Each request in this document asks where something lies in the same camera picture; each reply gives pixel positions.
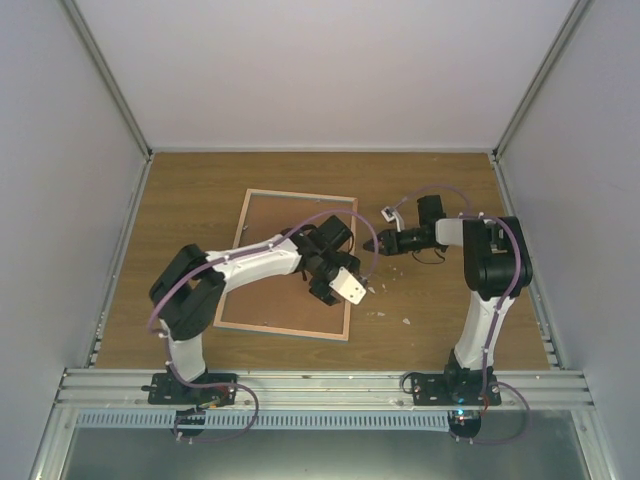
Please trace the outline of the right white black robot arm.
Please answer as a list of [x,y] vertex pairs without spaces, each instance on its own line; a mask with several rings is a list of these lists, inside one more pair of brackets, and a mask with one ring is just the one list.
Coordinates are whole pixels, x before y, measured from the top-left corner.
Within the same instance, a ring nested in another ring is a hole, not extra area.
[[441,374],[410,375],[414,403],[498,405],[493,374],[494,351],[501,327],[515,299],[533,278],[533,267],[520,221],[515,216],[462,214],[449,218],[441,197],[417,199],[419,225],[404,226],[395,207],[381,211],[395,225],[366,241],[363,249],[383,256],[424,249],[462,249],[464,280],[471,292],[463,332]]

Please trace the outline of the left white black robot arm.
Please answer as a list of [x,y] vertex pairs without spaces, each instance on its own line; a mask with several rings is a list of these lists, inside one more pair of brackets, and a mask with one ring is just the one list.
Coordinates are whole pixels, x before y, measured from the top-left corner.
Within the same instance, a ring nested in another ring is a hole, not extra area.
[[316,226],[304,223],[258,243],[226,251],[183,247],[149,290],[150,320],[168,348],[174,374],[171,391],[185,404],[203,398],[207,367],[202,334],[223,296],[249,284],[302,273],[309,292],[328,306],[341,300],[359,304],[366,295],[360,260],[343,249],[351,229],[331,213]]

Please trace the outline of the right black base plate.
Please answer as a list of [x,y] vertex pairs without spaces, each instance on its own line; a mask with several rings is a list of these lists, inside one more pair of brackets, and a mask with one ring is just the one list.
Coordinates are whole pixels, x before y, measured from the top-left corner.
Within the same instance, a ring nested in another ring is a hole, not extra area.
[[497,379],[489,369],[486,389],[480,370],[454,373],[406,372],[400,377],[401,390],[410,394],[415,406],[484,407],[502,404],[500,389],[492,387]]

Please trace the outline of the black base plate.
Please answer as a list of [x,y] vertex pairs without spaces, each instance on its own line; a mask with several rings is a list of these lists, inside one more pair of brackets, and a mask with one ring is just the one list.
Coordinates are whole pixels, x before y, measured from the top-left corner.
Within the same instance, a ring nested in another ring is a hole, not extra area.
[[147,401],[152,405],[191,405],[191,406],[226,406],[235,402],[235,388],[238,376],[229,373],[205,373],[195,382],[198,384],[222,383],[215,388],[192,388],[181,383],[168,370],[152,376],[149,385],[143,385],[141,390],[148,394]]
[[502,404],[500,389],[492,387],[497,379],[489,369],[486,389],[480,370],[454,373],[406,372],[400,377],[401,390],[410,394],[415,406],[484,407]]

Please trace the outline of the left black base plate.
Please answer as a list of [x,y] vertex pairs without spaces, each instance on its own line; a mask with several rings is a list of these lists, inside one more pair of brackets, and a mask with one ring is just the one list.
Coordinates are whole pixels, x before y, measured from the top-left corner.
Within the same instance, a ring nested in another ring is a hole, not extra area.
[[192,388],[181,383],[168,370],[152,376],[149,385],[143,385],[141,390],[148,394],[147,401],[152,405],[191,405],[191,406],[226,406],[235,402],[235,388],[238,376],[229,373],[205,373],[195,382],[198,384],[222,383],[215,388]]

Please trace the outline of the aluminium front rail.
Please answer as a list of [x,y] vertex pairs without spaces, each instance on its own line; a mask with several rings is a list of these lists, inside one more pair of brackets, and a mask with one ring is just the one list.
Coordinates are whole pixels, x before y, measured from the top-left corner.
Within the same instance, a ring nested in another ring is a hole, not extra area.
[[[148,405],[142,387],[154,370],[69,369],[62,377],[59,406],[119,408]],[[253,390],[261,410],[413,410],[412,397],[400,386],[398,371],[240,370],[239,383]],[[498,371],[497,379],[514,387],[533,410],[595,408],[579,371]]]

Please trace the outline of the right aluminium corner post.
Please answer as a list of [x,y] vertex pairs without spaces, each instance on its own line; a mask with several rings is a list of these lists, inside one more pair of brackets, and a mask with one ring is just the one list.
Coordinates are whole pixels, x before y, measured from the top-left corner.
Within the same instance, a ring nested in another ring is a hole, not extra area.
[[539,96],[553,69],[564,54],[564,51],[574,37],[592,4],[592,0],[577,0],[571,4],[566,17],[562,21],[539,67],[536,69],[516,110],[511,116],[496,146],[491,151],[491,158],[495,162],[498,162],[504,155],[510,141],[520,128],[520,125],[524,121],[534,101]]

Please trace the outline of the aluminium corner post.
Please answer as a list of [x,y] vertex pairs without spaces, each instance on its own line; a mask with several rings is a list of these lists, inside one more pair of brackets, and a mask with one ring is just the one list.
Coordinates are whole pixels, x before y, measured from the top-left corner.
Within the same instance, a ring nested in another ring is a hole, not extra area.
[[564,54],[564,51],[574,37],[592,4],[592,0],[577,0],[571,4],[566,17],[562,21],[539,67],[536,69],[516,110],[511,116],[496,146],[491,151],[491,158],[495,162],[498,162],[504,155],[510,141],[520,128],[520,125],[524,121],[534,101],[539,96],[553,69]]
[[120,117],[124,121],[124,124],[129,131],[132,139],[137,145],[138,149],[143,155],[143,158],[147,163],[152,161],[153,150],[147,142],[138,122],[136,121],[132,110],[130,109],[128,102],[126,101],[118,82],[113,75],[108,62],[103,55],[101,48],[96,41],[91,28],[82,13],[79,5],[74,0],[61,0],[60,6],[68,17],[71,25],[79,37],[83,48],[85,49],[89,59],[93,63],[97,70],[98,76],[101,79],[107,93],[114,102]]

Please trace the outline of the left aluminium corner post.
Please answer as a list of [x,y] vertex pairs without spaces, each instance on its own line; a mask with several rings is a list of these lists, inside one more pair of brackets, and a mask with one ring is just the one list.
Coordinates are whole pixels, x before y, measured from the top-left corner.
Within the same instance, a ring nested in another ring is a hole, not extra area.
[[118,82],[113,75],[108,62],[103,55],[101,48],[96,41],[91,28],[82,13],[79,5],[74,0],[61,0],[60,6],[68,17],[71,25],[79,37],[83,48],[85,49],[89,59],[93,63],[97,70],[98,76],[101,79],[107,93],[114,102],[120,117],[124,121],[124,124],[129,131],[132,139],[137,145],[138,149],[143,155],[143,158],[147,163],[152,161],[153,150],[147,142],[138,122],[136,121],[132,110],[130,109],[128,102],[126,101]]

